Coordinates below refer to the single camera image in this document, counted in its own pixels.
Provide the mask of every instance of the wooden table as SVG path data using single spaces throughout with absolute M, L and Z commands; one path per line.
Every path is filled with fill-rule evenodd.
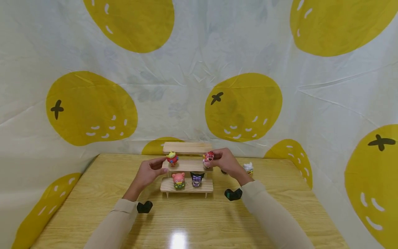
M 83 248 L 86 241 L 123 196 L 143 160 L 156 156 L 100 154 L 83 174 L 32 249 Z M 312 191 L 289 160 L 238 158 L 252 162 L 254 178 L 299 222 L 316 248 L 348 248 Z M 139 214 L 123 248 L 273 248 L 241 200 L 225 198 L 239 185 L 219 169 L 213 173 L 214 192 L 160 192 L 162 177 L 139 197 L 153 202 L 149 214 Z

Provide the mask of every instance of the wooden shelf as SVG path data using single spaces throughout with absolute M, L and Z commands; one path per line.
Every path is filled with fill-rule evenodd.
M 176 171 L 192 171 L 192 172 L 212 172 L 213 168 L 205 169 L 202 159 L 196 160 L 178 160 L 175 167 L 171 167 L 166 160 L 163 162 L 162 168 L 169 169 L 169 172 Z
M 205 193 L 205 197 L 207 198 L 207 193 L 213 192 L 213 180 L 210 178 L 203 178 L 202 185 L 198 188 L 194 188 L 192 186 L 192 179 L 185 178 L 185 187 L 182 189 L 176 189 L 174 187 L 173 178 L 164 177 L 162 179 L 162 184 L 160 185 L 160 191 L 167 193 L 167 197 L 169 197 L 169 193 Z
M 165 142 L 163 146 L 163 153 L 165 154 L 174 151 L 183 155 L 202 155 L 211 150 L 211 143 Z

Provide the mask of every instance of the left hand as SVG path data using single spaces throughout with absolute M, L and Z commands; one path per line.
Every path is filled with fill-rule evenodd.
M 137 174 L 123 199 L 135 202 L 140 193 L 155 179 L 168 172 L 168 169 L 162 169 L 162 164 L 166 160 L 165 157 L 155 158 L 143 161 L 138 169 Z

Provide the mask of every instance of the yellow fruit print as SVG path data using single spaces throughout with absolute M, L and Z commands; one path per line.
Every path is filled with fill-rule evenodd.
M 160 48 L 174 27 L 172 0 L 84 0 L 84 4 L 106 37 L 136 53 Z
M 259 139 L 277 120 L 282 92 L 277 83 L 259 73 L 246 73 L 217 84 L 205 104 L 209 130 L 234 142 Z
M 304 52 L 337 56 L 373 40 L 397 10 L 396 0 L 293 0 L 290 29 Z
M 138 122 L 129 94 L 88 71 L 68 73 L 56 80 L 47 94 L 46 109 L 55 131 L 75 146 L 127 138 Z
M 301 145 L 293 139 L 284 139 L 271 147 L 264 158 L 289 159 L 300 171 L 308 186 L 312 189 L 312 169 L 310 160 Z
M 64 203 L 80 175 L 73 173 L 63 176 L 47 187 L 18 228 L 12 249 L 28 249 L 33 245 L 51 217 Z
M 398 124 L 382 126 L 357 145 L 345 169 L 345 189 L 369 233 L 397 248 Z
M 184 142 L 175 137 L 161 137 L 146 144 L 142 149 L 143 155 L 163 155 L 163 145 L 165 142 Z

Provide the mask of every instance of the black heart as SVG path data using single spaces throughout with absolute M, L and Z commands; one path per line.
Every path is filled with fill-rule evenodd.
M 147 200 L 145 204 L 142 204 L 141 202 L 139 202 L 137 204 L 137 211 L 139 214 L 147 214 L 152 209 L 152 207 L 153 207 L 153 203 L 151 201 Z
M 239 199 L 242 197 L 242 190 L 241 190 L 240 188 L 238 188 L 238 189 L 234 192 L 234 191 L 232 191 L 232 190 L 230 190 L 230 189 L 227 189 L 227 190 L 224 192 L 224 195 L 225 195 L 225 197 L 226 197 L 228 200 L 230 200 L 230 201 L 239 200 Z

